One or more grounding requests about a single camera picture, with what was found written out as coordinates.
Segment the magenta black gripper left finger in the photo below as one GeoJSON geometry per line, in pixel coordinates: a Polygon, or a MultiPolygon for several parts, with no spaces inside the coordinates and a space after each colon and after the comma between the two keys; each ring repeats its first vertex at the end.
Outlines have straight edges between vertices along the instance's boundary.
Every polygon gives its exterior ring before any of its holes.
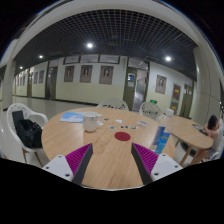
{"type": "Polygon", "coordinates": [[[87,144],[66,156],[57,155],[43,167],[43,170],[81,185],[92,154],[93,146],[92,144],[87,144]]]}

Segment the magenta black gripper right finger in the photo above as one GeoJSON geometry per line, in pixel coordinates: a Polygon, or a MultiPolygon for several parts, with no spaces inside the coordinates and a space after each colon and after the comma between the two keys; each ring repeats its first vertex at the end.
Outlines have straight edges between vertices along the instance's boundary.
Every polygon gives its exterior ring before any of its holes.
{"type": "Polygon", "coordinates": [[[182,169],[182,167],[167,154],[157,154],[136,143],[132,144],[131,153],[144,185],[182,169]]]}

